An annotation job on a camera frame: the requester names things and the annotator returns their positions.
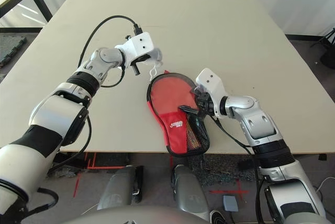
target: red tape marking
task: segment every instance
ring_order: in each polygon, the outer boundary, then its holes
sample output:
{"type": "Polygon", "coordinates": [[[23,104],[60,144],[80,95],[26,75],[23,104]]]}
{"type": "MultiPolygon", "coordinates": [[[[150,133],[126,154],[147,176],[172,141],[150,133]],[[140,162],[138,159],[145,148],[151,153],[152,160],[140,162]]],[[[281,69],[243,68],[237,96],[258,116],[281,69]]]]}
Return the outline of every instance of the red tape marking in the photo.
{"type": "Polygon", "coordinates": [[[241,191],[241,182],[240,179],[236,179],[236,183],[237,183],[237,188],[239,189],[239,191],[241,191]]]}
{"type": "Polygon", "coordinates": [[[78,190],[78,187],[79,187],[80,177],[81,177],[81,173],[78,174],[77,181],[75,182],[75,187],[74,187],[74,192],[73,192],[73,198],[75,197],[75,195],[77,193],[77,190],[78,190]]]}
{"type": "Polygon", "coordinates": [[[209,191],[211,194],[248,194],[248,190],[213,190],[209,191]]]}
{"type": "Polygon", "coordinates": [[[94,169],[121,169],[125,166],[88,166],[87,169],[94,170],[94,169]]]}

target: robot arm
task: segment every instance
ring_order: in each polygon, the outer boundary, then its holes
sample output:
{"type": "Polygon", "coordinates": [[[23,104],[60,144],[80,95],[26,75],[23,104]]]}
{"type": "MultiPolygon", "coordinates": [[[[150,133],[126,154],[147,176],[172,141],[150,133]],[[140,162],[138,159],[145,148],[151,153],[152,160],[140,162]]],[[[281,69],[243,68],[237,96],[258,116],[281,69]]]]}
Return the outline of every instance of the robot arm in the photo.
{"type": "Polygon", "coordinates": [[[299,161],[292,156],[272,118],[249,96],[230,96],[221,79],[204,69],[196,79],[197,103],[205,114],[236,119],[270,185],[265,195],[275,223],[295,213],[325,217],[325,210],[299,161]]]}
{"type": "Polygon", "coordinates": [[[72,76],[41,101],[31,113],[29,128],[18,140],[0,149],[0,222],[19,223],[61,146],[73,143],[84,127],[88,107],[112,68],[142,61],[160,62],[147,32],[113,49],[100,48],[72,76]]]}

